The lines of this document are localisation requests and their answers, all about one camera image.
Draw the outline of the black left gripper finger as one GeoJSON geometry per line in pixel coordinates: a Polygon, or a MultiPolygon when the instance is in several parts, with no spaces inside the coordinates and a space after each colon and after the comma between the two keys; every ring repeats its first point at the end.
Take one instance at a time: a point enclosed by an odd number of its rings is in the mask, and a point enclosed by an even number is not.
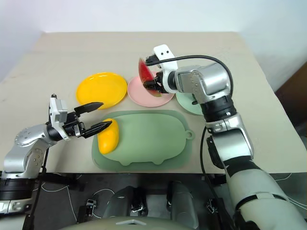
{"type": "Polygon", "coordinates": [[[78,117],[80,117],[81,114],[84,113],[90,113],[92,111],[97,110],[98,108],[100,108],[102,105],[104,105],[104,103],[102,102],[92,102],[92,103],[87,103],[84,105],[80,105],[78,107],[74,108],[74,111],[76,113],[76,115],[78,117]]]}
{"type": "Polygon", "coordinates": [[[112,124],[112,121],[104,121],[104,122],[97,123],[97,124],[91,126],[89,129],[86,129],[83,132],[83,137],[89,138],[91,136],[94,136],[94,135],[102,132],[103,130],[107,129],[111,124],[112,124]]]}

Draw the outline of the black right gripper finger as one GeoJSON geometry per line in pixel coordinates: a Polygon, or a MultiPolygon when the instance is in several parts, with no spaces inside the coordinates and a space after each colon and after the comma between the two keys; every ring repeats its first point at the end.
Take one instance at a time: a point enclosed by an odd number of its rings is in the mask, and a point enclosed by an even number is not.
{"type": "Polygon", "coordinates": [[[159,84],[156,80],[144,81],[143,87],[148,91],[159,91],[159,84]]]}
{"type": "Polygon", "coordinates": [[[159,64],[159,58],[157,57],[157,55],[148,56],[145,59],[145,64],[146,64],[146,66],[158,65],[159,64]]]}

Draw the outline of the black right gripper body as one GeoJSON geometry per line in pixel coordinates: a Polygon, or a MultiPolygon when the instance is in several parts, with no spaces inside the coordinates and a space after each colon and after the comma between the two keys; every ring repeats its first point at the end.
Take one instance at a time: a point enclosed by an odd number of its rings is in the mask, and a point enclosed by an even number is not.
{"type": "Polygon", "coordinates": [[[154,80],[155,80],[156,90],[159,93],[167,93],[167,91],[165,90],[163,86],[163,72],[162,71],[156,72],[154,80]]]}

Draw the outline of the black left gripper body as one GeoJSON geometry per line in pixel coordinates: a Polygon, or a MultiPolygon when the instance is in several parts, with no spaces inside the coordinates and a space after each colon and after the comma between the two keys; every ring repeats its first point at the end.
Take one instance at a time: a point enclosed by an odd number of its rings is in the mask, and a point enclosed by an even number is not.
{"type": "Polygon", "coordinates": [[[82,137],[85,132],[85,125],[79,120],[76,112],[70,112],[67,114],[63,129],[68,137],[82,137]]]}

